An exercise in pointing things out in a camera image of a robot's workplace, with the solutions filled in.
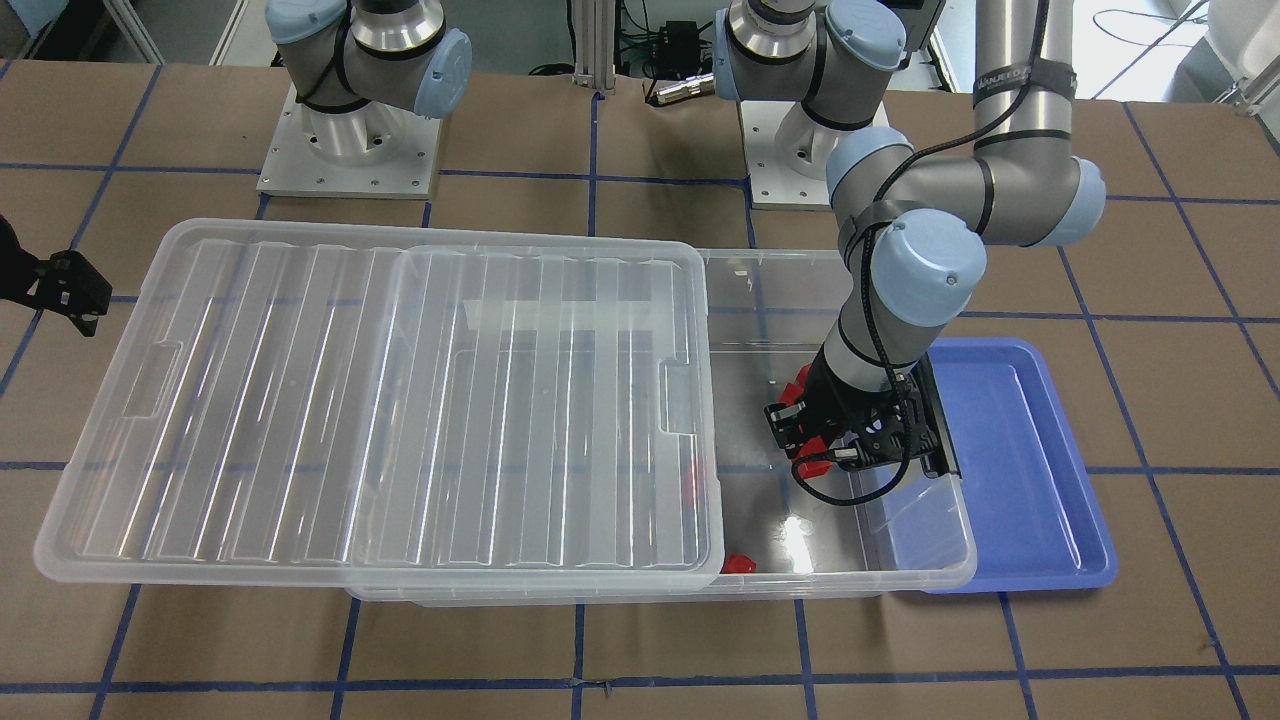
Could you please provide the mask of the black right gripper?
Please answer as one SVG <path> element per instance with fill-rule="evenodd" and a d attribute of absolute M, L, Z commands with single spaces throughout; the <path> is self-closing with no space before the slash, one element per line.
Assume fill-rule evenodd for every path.
<path fill-rule="evenodd" d="M 26 251 L 1 217 L 1 299 L 65 316 L 83 337 L 95 337 L 108 314 L 113 286 L 77 250 L 40 260 Z"/>

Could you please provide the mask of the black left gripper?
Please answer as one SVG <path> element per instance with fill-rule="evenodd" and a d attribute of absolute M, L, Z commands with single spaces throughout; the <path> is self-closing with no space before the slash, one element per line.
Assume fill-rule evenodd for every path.
<path fill-rule="evenodd" d="M 777 402 L 765 406 L 765 419 L 774 442 L 791 461 L 810 438 L 820 437 L 831 448 L 858 451 L 856 457 L 836 465 L 845 471 L 896 465 L 911 437 L 910 457 L 920 461 L 927 477 L 943 475 L 946 420 L 929 356 L 915 364 L 904 384 L 909 432 L 891 389 L 865 392 L 845 386 L 819 354 L 783 387 Z"/>

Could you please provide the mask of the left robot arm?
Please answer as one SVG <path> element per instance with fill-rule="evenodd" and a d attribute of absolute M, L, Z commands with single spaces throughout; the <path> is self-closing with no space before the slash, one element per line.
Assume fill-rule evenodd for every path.
<path fill-rule="evenodd" d="M 969 135 L 916 149 L 874 122 L 908 33 L 878 1 L 733 1 L 714 20 L 716 91 L 792 101 L 835 133 L 826 188 L 852 287 L 767 419 L 800 486 L 906 465 L 937 446 L 922 359 L 966 307 L 991 246 L 1075 243 L 1098 224 L 1100 168 L 1073 151 L 1073 4 L 982 1 Z"/>

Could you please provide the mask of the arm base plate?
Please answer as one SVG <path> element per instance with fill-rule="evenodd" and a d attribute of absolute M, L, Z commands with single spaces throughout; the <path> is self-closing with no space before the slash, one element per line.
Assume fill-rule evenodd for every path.
<path fill-rule="evenodd" d="M 849 133 L 817 124 L 797 102 L 741 101 L 739 115 L 751 205 L 827 211 L 826 163 Z"/>
<path fill-rule="evenodd" d="M 370 102 L 324 114 L 289 87 L 256 188 L 273 197 L 429 200 L 445 122 Z"/>

